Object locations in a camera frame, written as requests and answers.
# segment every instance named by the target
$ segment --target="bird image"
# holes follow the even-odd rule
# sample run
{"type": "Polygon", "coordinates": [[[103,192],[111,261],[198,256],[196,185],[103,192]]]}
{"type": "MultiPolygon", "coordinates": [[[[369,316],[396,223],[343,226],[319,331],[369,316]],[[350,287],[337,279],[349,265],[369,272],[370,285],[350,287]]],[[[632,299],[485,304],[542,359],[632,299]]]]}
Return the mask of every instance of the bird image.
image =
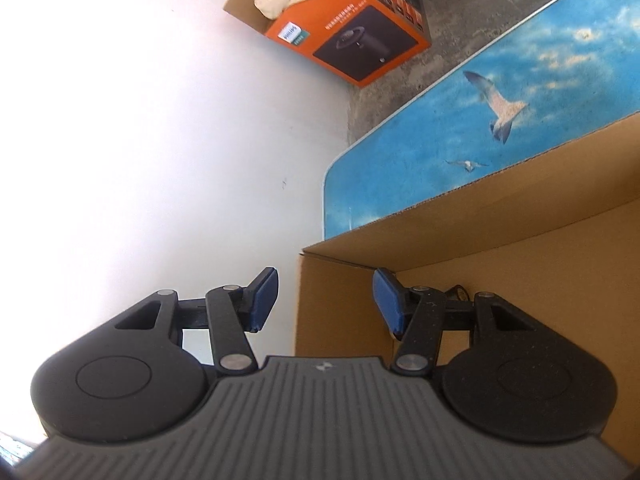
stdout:
{"type": "Polygon", "coordinates": [[[492,121],[489,127],[491,128],[491,133],[494,134],[494,139],[501,140],[504,144],[511,133],[511,123],[527,106],[527,103],[524,101],[507,101],[500,95],[494,83],[489,79],[475,72],[465,70],[463,73],[466,79],[486,98],[489,108],[498,116],[498,119],[492,121]]]}
{"type": "Polygon", "coordinates": [[[462,166],[467,173],[471,173],[475,168],[486,168],[486,164],[480,164],[472,160],[446,160],[447,164],[452,166],[462,166]]]}

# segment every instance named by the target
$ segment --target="concrete floor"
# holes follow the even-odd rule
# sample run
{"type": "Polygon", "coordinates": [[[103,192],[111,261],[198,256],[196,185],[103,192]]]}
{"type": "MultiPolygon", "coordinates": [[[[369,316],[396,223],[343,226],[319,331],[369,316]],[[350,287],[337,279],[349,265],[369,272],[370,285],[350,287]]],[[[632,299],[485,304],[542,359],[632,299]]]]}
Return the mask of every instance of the concrete floor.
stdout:
{"type": "Polygon", "coordinates": [[[349,142],[551,0],[424,0],[433,45],[363,89],[351,90],[349,142]]]}

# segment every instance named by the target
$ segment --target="blue sky print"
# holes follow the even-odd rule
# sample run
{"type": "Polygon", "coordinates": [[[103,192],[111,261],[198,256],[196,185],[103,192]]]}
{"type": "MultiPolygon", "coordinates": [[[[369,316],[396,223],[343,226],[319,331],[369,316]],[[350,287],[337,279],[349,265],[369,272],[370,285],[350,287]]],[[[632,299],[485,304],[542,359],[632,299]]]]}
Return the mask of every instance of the blue sky print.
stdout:
{"type": "Polygon", "coordinates": [[[558,0],[341,156],[331,238],[640,109],[640,0],[558,0]]]}

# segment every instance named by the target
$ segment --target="gray gripper base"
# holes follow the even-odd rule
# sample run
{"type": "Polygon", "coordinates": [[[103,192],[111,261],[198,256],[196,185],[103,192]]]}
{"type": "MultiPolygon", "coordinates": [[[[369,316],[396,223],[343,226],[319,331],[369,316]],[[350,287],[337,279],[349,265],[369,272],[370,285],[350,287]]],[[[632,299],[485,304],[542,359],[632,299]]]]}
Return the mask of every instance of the gray gripper base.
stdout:
{"type": "Polygon", "coordinates": [[[616,480],[630,467],[599,439],[521,446],[479,433],[429,383],[377,358],[270,358],[218,383],[203,408],[120,446],[54,437],[26,480],[616,480]]]}

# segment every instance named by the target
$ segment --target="white wall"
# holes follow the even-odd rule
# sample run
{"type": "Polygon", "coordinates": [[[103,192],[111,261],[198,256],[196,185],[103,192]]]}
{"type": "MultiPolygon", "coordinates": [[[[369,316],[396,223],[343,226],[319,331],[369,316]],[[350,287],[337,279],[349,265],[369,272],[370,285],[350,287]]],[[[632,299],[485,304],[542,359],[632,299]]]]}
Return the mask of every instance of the white wall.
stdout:
{"type": "Polygon", "coordinates": [[[224,0],[0,0],[0,430],[39,441],[38,365],[158,288],[280,271],[252,337],[292,349],[296,255],[347,86],[224,0]]]}

